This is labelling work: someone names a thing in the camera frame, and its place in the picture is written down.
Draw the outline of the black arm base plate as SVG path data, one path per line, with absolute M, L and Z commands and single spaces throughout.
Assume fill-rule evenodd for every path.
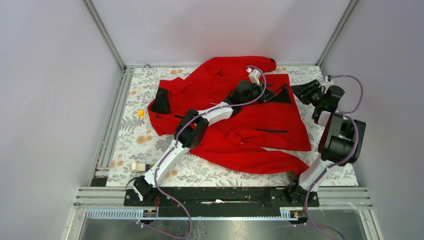
M 280 208 L 300 208 L 305 195 L 289 196 L 287 187 L 163 187 L 140 201 L 127 189 L 124 206 L 153 208 L 159 217 L 279 217 Z

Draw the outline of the red zip-up jacket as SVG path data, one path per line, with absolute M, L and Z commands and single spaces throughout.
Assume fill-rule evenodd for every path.
M 209 126 L 193 155 L 225 168 L 275 174 L 308 169 L 301 159 L 283 151 L 311 150 L 287 74 L 272 73 L 276 62 L 264 56 L 214 57 L 186 78 L 161 80 L 155 99 L 148 105 L 150 122 L 158 135 L 174 134 L 189 109 L 205 110 L 222 102 L 239 82 L 248 80 L 247 66 L 266 74 L 272 91 L 288 84 L 288 99 L 271 99 L 246 105 L 241 112 Z

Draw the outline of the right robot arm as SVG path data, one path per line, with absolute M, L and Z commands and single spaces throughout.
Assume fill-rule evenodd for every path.
M 313 105 L 313 121 L 324 127 L 318 144 L 318 157 L 285 192 L 286 200 L 293 206 L 305 206 L 317 199 L 317 190 L 329 173 L 359 158 L 365 135 L 366 123 L 339 113 L 338 106 L 345 91 L 318 80 L 293 85 L 293 94 L 304 104 Z

